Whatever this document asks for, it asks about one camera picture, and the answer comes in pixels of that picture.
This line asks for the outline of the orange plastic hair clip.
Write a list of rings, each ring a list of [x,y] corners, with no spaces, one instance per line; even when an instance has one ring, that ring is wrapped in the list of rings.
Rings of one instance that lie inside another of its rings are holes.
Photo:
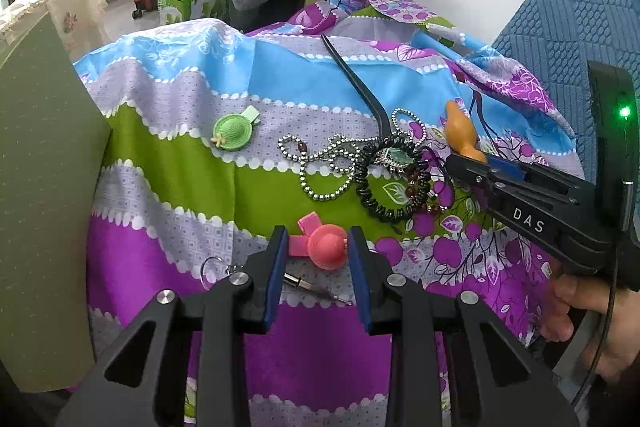
[[[487,157],[477,147],[477,134],[471,119],[462,112],[455,101],[446,103],[445,138],[460,156],[487,164]]]

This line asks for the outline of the green gem brooch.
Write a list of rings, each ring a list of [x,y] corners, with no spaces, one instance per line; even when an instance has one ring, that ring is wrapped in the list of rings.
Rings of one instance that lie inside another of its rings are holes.
[[[413,164],[413,158],[400,148],[385,147],[378,152],[378,165],[387,170],[402,171]]]

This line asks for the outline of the black hair stick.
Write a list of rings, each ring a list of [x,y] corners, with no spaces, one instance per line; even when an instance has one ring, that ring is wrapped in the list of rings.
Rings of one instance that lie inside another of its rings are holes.
[[[330,57],[333,58],[333,61],[337,64],[337,66],[344,72],[348,81],[354,87],[354,89],[359,94],[360,98],[363,99],[363,102],[366,103],[367,108],[370,109],[372,116],[374,117],[376,123],[378,124],[378,135],[381,138],[388,138],[392,135],[392,128],[390,127],[390,118],[388,118],[386,110],[382,106],[382,104],[375,98],[374,94],[370,91],[370,89],[366,86],[366,84],[356,75],[350,66],[343,60],[343,57],[337,52],[337,49],[334,48],[330,38],[326,35],[321,35],[320,39],[323,45],[326,47],[326,50],[329,52]]]

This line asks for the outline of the pink hat hair clip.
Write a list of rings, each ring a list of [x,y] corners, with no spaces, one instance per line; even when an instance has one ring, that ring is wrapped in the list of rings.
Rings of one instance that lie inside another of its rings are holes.
[[[311,212],[298,221],[300,235],[288,239],[288,254],[309,259],[326,271],[342,269],[347,262],[347,232],[338,225],[326,225]]]

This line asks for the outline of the colourful patterned bed sheet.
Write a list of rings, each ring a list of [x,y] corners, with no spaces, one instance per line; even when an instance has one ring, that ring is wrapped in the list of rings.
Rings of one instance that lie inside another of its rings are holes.
[[[378,135],[321,35],[382,104],[391,136]],[[324,0],[251,34],[190,20],[120,37],[75,67],[112,128],[88,237],[96,352],[162,289],[204,291],[278,225],[300,235],[311,212],[358,225],[428,291],[473,291],[526,345],[565,320],[548,295],[554,261],[440,166],[448,101],[472,120],[483,152],[580,176],[574,132],[526,67],[424,6]],[[215,122],[250,105],[260,113],[250,143],[217,148]],[[414,164],[378,165],[385,147]],[[270,332],[247,338],[253,423],[382,425],[390,338],[364,331],[347,269],[291,257],[288,271],[338,299],[285,287]]]

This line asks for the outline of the blue textured headboard cushion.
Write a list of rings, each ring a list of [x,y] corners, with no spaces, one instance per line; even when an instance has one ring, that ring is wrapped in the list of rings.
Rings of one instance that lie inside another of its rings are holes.
[[[492,46],[527,67],[576,134],[586,178],[596,177],[588,63],[628,72],[639,89],[639,0],[524,0]]]

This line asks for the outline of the green hat hair clip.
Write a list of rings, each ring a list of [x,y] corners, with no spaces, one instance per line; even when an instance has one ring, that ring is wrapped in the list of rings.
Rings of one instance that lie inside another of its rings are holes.
[[[250,105],[242,113],[220,117],[213,127],[212,143],[221,150],[241,150],[250,143],[259,115],[258,109]]]

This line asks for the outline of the green cardboard box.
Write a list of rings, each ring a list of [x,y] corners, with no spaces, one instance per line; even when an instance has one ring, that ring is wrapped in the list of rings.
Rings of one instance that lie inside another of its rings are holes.
[[[157,0],[157,9],[162,25],[209,17],[229,20],[229,0]]]

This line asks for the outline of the cream embroidered table cover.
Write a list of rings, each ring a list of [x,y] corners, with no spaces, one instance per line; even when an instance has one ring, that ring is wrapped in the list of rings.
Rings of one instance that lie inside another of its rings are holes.
[[[106,0],[15,0],[1,11],[1,49],[49,15],[64,49],[75,62],[111,41],[104,27]]]

